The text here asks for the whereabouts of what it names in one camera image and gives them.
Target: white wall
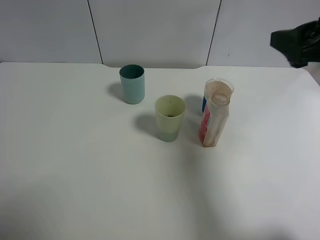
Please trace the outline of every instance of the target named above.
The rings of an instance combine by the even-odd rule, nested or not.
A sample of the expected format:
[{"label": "white wall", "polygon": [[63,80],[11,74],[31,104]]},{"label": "white wall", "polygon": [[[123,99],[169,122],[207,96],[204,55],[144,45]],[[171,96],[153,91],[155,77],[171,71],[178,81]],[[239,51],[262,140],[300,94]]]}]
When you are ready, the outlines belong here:
[{"label": "white wall", "polygon": [[90,0],[103,63],[206,65],[220,0]]},{"label": "white wall", "polygon": [[1,0],[0,62],[101,63],[87,0]]},{"label": "white wall", "polygon": [[222,0],[208,65],[288,67],[271,32],[318,17],[319,0]]}]

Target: blue cup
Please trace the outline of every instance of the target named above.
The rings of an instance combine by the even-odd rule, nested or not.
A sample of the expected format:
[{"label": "blue cup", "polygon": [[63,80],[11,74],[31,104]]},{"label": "blue cup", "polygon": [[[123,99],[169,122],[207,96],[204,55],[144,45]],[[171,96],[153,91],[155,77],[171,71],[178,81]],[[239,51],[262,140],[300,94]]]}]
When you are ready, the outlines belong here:
[{"label": "blue cup", "polygon": [[138,104],[145,98],[145,70],[139,65],[127,65],[120,69],[124,99],[129,104]]}]

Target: white table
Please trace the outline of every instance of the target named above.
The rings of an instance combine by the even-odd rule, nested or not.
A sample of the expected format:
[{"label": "white table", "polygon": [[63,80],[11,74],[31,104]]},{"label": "white table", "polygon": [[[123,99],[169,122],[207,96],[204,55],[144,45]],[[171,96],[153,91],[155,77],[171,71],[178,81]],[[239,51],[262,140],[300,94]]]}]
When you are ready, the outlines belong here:
[{"label": "white table", "polygon": [[[320,87],[302,69],[146,69],[145,99],[118,68],[0,64],[0,239],[293,240],[320,236]],[[216,147],[198,140],[205,82],[230,80]],[[178,139],[154,103],[185,99]]]}]

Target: cup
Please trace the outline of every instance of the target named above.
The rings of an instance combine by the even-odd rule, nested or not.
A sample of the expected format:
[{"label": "cup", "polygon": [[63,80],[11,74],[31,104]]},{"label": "cup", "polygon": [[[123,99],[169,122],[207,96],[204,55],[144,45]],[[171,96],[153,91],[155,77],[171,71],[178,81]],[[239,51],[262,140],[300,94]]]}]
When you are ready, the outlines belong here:
[{"label": "cup", "polygon": [[227,96],[231,97],[232,93],[234,92],[234,86],[227,80],[221,78],[212,78],[208,80],[204,87],[202,112],[205,111],[207,100],[210,99],[216,91],[223,92]]},{"label": "cup", "polygon": [[155,121],[162,141],[177,139],[185,109],[185,102],[174,95],[162,96],[155,102]]},{"label": "cup", "polygon": [[145,70],[139,65],[127,65],[120,69],[124,99],[129,104],[138,104],[145,98]]}]

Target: black object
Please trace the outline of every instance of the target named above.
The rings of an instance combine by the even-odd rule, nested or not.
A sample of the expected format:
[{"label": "black object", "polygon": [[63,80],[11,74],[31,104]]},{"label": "black object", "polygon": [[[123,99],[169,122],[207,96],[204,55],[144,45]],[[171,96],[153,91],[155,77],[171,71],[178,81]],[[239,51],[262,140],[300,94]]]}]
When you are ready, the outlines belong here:
[{"label": "black object", "polygon": [[271,33],[271,47],[280,51],[294,68],[320,62],[320,18],[294,29]]}]

